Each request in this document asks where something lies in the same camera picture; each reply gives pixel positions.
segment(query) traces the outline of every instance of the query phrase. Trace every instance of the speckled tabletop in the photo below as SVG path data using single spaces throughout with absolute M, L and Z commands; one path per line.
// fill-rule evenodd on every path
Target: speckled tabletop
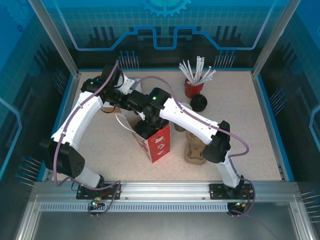
M 125 74 L 129 78 L 161 77 L 172 86 L 181 103 L 190 103 L 184 94 L 185 77 L 180 71 L 126 71 Z M 100 72 L 81 73 L 75 102 L 82 83 L 98 75 Z M 218 71 L 213 79 L 205 83 L 201 92 L 208 105 L 200 114 L 216 122 L 227 121 L 230 131 L 248 143 L 249 153 L 233 159 L 247 179 L 281 180 L 250 72 Z M 167 90 L 162 82 L 150 79 L 142 83 L 142 92 L 149 93 L 154 87 Z M 117 122 L 114 113 L 106 114 L 99 110 L 85 130 L 78 151 L 88 167 L 110 181 L 222 180 L 214 163 L 207 161 L 197 166 L 185 162 L 186 143 L 186 132 L 177 132 L 172 126 L 170 152 L 151 163 L 131 133 Z M 230 144 L 232 153 L 245 150 L 235 139 L 231 138 Z

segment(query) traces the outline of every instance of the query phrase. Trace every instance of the black cup lid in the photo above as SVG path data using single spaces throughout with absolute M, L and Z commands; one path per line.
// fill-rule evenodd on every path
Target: black cup lid
M 208 100 L 202 94 L 194 95 L 190 102 L 190 106 L 195 112 L 202 112 L 203 110 L 205 110 L 207 104 Z

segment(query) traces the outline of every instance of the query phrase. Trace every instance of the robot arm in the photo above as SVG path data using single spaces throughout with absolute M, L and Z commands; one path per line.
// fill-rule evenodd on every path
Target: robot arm
M 119 80 L 121 80 L 122 84 L 117 86 Z M 230 136 L 217 131 L 212 127 L 208 127 L 195 118 L 209 123 L 210 126 L 221 128 L 228 132 L 230 131 L 230 125 L 225 121 L 217 123 L 206 119 L 189 109 L 184 109 L 184 111 L 188 111 L 189 113 L 186 114 L 180 110 L 171 95 L 160 88 L 154 88 L 149 95 L 136 90 L 131 90 L 130 88 L 134 83 L 134 80 L 127 78 L 118 69 L 106 87 L 97 96 L 90 99 L 76 113 L 70 121 L 67 132 L 63 132 L 63 127 L 71 114 L 59 130 L 52 135 L 51 139 L 43 139 L 40 146 L 44 149 L 44 162 L 46 167 L 48 169 L 53 169 L 53 157 L 57 142 L 61 134 L 65 134 L 58 154 L 57 172 L 70 176 L 78 182 L 93 188 L 98 187 L 100 183 L 104 182 L 104 178 L 101 175 L 86 167 L 85 160 L 77 152 L 77 149 L 82 134 L 93 115 L 102 107 L 103 103 L 107 101 L 116 107 L 135 111 L 142 118 L 142 126 L 152 126 L 155 129 L 159 129 L 161 126 L 168 123 L 168 121 L 172 121 L 184 127 L 207 144 L 203 156 L 208 161 L 216 164 L 221 173 L 224 185 L 232 189 L 239 188 L 241 181 L 237 177 L 229 160 Z M 102 84 L 103 82 L 99 80 L 88 79 L 83 84 L 81 88 L 82 93 L 72 111 L 74 111 L 84 99 L 94 93 Z

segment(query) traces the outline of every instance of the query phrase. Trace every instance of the enclosure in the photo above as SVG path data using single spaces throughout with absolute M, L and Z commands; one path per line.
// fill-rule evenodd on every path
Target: enclosure
M 318 239 L 319 12 L 312 0 L 0 0 L 1 239 Z M 195 73 L 197 56 L 203 73 L 216 70 L 199 114 L 227 121 L 250 147 L 234 162 L 253 182 L 252 210 L 226 214 L 239 199 L 212 198 L 218 168 L 184 160 L 186 132 L 173 122 L 170 152 L 151 163 L 116 114 L 99 110 L 78 152 L 121 189 L 91 219 L 77 184 L 55 186 L 39 143 L 67 119 L 83 83 L 116 61 L 129 79 L 161 77 L 190 104 L 178 67 L 189 60 Z M 156 79 L 141 87 L 168 90 Z

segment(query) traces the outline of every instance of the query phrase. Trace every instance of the white string handle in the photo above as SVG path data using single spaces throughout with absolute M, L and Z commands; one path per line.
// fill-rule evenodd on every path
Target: white string handle
M 133 131 L 132 129 L 126 127 L 126 126 L 119 120 L 118 115 L 121 116 L 121 117 L 123 117 L 125 120 L 127 120 L 127 119 L 126 119 L 125 116 L 121 115 L 120 113 L 115 113 L 115 118 L 116 118 L 117 121 L 120 123 L 120 125 L 121 125 L 122 127 L 124 127 L 125 129 L 129 130 L 130 132 L 135 133 L 135 131 Z

